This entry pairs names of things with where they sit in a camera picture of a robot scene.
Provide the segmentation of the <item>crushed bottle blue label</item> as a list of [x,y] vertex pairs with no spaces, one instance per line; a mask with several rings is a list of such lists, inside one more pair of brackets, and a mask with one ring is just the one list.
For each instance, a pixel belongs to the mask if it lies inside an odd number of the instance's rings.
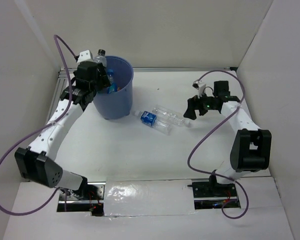
[[107,89],[107,94],[117,92],[118,87],[117,87],[117,84],[114,81],[114,71],[112,69],[108,69],[107,70],[107,76],[108,76],[108,80],[110,82],[110,86]]

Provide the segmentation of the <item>small pepsi bottle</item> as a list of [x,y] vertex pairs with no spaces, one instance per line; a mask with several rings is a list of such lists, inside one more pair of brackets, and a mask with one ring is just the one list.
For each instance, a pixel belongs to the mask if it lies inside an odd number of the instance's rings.
[[105,68],[107,67],[106,51],[99,49],[97,55],[93,58],[93,61],[97,64],[102,64]]

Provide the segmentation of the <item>clear bottle white cap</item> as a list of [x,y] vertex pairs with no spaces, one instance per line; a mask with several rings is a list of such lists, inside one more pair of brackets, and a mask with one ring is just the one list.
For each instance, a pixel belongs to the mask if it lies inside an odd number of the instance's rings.
[[178,127],[190,127],[191,125],[190,120],[184,118],[181,113],[160,105],[154,106],[151,112],[157,115],[159,118]]

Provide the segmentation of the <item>blue label water bottle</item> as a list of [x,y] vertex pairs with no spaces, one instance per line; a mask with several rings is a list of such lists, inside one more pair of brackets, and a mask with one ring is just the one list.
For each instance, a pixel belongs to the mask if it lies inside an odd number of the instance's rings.
[[168,123],[166,120],[159,118],[156,114],[152,112],[135,110],[132,112],[132,114],[138,119],[140,119],[140,121],[143,124],[165,135],[169,135],[171,132],[172,129],[171,124]]

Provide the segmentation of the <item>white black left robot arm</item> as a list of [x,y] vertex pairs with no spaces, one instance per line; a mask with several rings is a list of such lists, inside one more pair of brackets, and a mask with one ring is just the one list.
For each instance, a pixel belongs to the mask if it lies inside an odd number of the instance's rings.
[[72,86],[61,93],[49,126],[27,148],[19,147],[14,157],[24,179],[49,188],[67,189],[82,200],[91,189],[88,179],[63,169],[55,160],[72,125],[93,102],[97,92],[110,86],[110,81],[103,64],[92,61],[81,62],[73,74]]

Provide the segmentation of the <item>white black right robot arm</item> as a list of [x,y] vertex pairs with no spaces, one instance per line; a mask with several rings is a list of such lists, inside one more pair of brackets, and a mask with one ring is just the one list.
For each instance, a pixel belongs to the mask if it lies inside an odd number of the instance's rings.
[[224,161],[209,178],[210,194],[220,196],[225,191],[226,185],[232,184],[248,173],[269,167],[272,134],[253,122],[241,107],[241,100],[231,95],[228,81],[214,82],[212,96],[205,93],[205,83],[195,82],[192,86],[198,93],[187,100],[187,109],[183,117],[195,120],[196,111],[200,116],[208,111],[218,111],[228,118],[227,121],[235,133],[229,160]]

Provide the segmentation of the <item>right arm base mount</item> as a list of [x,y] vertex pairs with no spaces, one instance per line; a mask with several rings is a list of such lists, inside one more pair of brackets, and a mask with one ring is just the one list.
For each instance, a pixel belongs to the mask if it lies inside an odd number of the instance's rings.
[[192,189],[195,210],[240,208],[240,201],[233,183],[219,184],[215,176],[209,179],[195,180],[187,185]]

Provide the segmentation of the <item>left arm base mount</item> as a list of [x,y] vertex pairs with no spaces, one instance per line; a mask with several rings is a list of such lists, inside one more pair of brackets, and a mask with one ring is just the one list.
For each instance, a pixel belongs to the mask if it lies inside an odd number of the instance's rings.
[[88,213],[91,216],[104,216],[105,182],[89,182],[87,191],[78,196],[71,190],[59,192],[57,213]]

